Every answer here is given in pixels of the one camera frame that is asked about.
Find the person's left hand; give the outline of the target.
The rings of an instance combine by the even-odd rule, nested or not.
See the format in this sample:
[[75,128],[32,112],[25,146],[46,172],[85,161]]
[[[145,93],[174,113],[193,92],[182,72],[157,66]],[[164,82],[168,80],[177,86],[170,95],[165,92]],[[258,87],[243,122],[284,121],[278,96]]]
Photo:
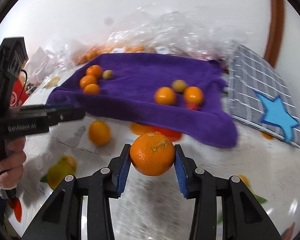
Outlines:
[[25,137],[19,137],[7,144],[7,150],[10,155],[4,160],[0,161],[0,186],[4,189],[9,189],[17,186],[23,177],[24,167],[26,161],[26,154],[24,152]]

